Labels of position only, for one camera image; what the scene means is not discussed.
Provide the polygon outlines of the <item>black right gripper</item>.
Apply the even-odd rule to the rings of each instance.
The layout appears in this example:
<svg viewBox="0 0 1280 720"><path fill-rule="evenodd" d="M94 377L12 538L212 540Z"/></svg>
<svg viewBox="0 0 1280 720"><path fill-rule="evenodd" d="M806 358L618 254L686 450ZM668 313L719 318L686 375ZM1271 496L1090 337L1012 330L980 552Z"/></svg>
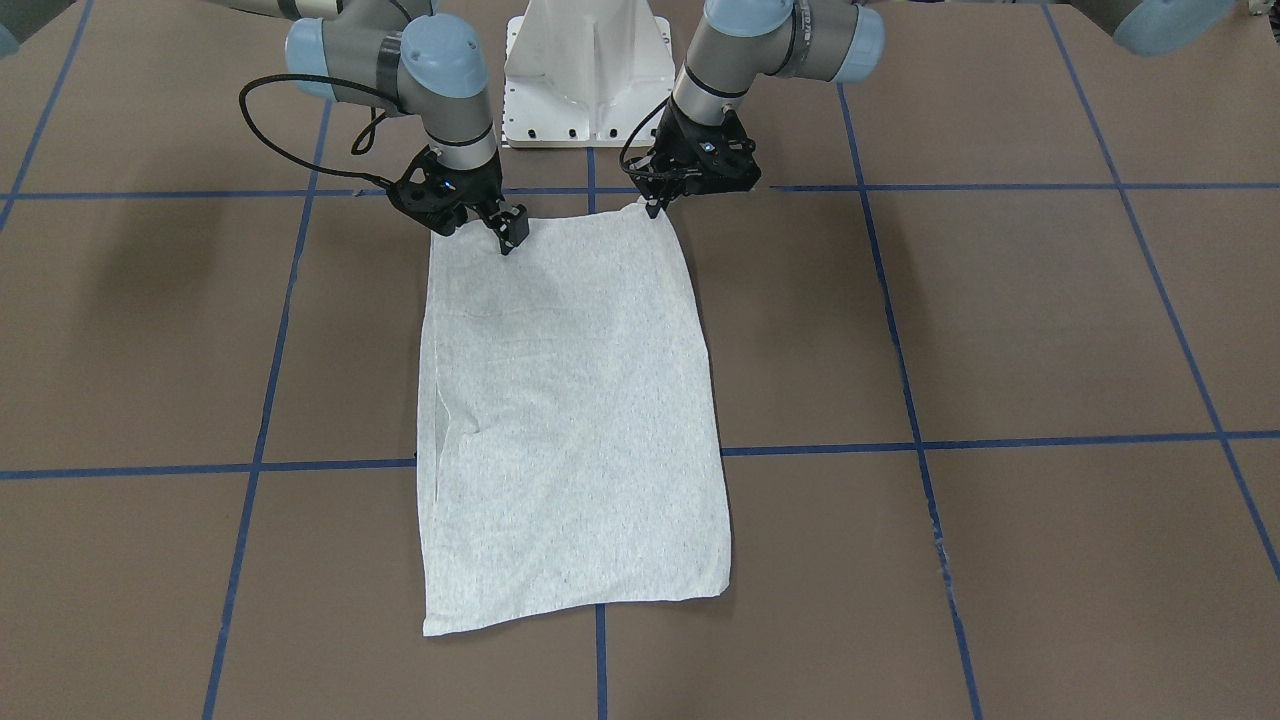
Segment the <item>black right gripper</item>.
<svg viewBox="0 0 1280 720"><path fill-rule="evenodd" d="M527 238L530 218L525 205L504 204L499 155L474 169L447 167L440 155L425 147L410 161L388 190L392 206L442 236L453 234L472 211L495 234L500 255L511 255Z"/></svg>

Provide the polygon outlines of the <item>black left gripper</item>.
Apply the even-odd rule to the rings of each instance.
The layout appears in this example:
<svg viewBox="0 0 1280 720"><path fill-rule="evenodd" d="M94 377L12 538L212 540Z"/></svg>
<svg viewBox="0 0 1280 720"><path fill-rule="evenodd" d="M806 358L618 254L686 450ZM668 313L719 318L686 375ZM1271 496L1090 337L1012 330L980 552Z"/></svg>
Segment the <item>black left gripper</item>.
<svg viewBox="0 0 1280 720"><path fill-rule="evenodd" d="M645 197L650 219L666 211L673 197L748 192L759 182L756 145L733 108L726 109L721 124L704 126L668 97L634 133L654 118L658 126L650 150L632 159L632 183Z"/></svg>

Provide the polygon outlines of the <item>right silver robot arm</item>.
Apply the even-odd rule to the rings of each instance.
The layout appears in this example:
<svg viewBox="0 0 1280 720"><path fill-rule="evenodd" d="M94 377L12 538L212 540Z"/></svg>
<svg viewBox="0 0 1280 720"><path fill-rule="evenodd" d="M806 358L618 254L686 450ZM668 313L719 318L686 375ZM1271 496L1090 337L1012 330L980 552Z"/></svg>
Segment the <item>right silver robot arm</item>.
<svg viewBox="0 0 1280 720"><path fill-rule="evenodd" d="M282 74L250 81L238 96L241 115L262 143L248 97L261 87L292 83L306 94L370 110L353 143L366 152L378 126L412 117L426 135L402 176L356 172L383 190L402 214L440 236L477 218L502 254L529 236L527 209L502 190L499 137L493 123L483 46L465 19L435 1L333 1L306 9L283 1L275 15L291 20Z"/></svg>

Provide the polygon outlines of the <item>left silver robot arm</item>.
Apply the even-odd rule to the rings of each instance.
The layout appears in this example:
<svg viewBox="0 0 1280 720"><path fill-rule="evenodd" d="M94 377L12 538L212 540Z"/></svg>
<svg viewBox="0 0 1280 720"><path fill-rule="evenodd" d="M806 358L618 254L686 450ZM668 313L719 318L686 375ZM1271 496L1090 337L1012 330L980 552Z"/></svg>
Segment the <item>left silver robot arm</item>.
<svg viewBox="0 0 1280 720"><path fill-rule="evenodd" d="M620 155L654 219L677 199L753 190L756 143L740 108L760 76L864 81L886 46L882 17L855 1L707 1L648 152Z"/></svg>

